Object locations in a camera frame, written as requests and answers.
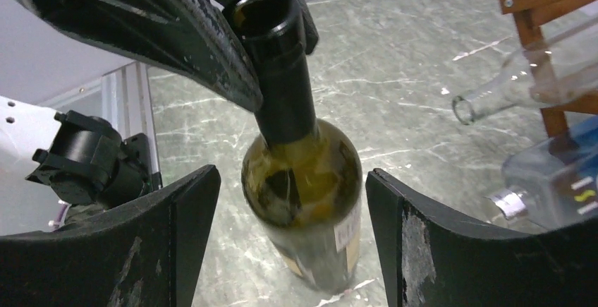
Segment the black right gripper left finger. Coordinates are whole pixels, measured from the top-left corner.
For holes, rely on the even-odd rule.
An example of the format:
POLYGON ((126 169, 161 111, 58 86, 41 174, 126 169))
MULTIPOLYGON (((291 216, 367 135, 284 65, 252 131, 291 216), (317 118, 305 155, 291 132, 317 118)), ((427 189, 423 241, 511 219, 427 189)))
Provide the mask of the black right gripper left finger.
POLYGON ((206 165, 55 232, 1 238, 2 306, 190 306, 221 176, 206 165))

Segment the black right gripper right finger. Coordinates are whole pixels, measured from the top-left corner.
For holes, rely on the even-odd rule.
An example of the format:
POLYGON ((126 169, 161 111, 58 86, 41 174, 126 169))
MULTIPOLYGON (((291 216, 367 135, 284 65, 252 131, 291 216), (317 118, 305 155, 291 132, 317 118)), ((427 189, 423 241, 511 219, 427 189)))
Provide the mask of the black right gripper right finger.
POLYGON ((482 222, 382 169, 365 184, 390 306, 596 306, 597 220, 542 234, 482 222))

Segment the dark green wine bottle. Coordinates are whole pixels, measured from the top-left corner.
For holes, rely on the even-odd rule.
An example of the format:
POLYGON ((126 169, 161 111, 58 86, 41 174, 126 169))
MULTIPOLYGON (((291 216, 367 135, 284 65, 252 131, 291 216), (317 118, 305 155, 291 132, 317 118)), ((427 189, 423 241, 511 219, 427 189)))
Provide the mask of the dark green wine bottle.
POLYGON ((362 167, 350 139, 315 114, 298 5, 247 0, 227 21, 263 97, 242 164, 245 199, 292 273, 343 291, 359 258, 362 167))

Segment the blue square glass bottle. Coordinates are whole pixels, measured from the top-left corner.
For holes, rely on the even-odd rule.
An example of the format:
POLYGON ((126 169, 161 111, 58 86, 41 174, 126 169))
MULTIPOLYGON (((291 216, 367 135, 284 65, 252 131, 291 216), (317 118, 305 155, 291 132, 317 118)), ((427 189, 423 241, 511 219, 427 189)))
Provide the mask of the blue square glass bottle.
POLYGON ((597 117, 506 159, 487 196, 492 222, 526 219, 552 230, 597 217, 597 117))

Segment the clear glass bottle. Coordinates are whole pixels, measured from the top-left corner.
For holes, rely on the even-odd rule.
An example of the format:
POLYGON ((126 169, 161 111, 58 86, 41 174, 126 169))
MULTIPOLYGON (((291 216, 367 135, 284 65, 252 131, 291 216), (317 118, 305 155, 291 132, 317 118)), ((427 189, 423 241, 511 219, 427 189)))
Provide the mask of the clear glass bottle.
POLYGON ((512 107, 571 103, 597 89, 597 17, 510 53, 489 82, 457 95, 452 110, 470 125, 512 107))

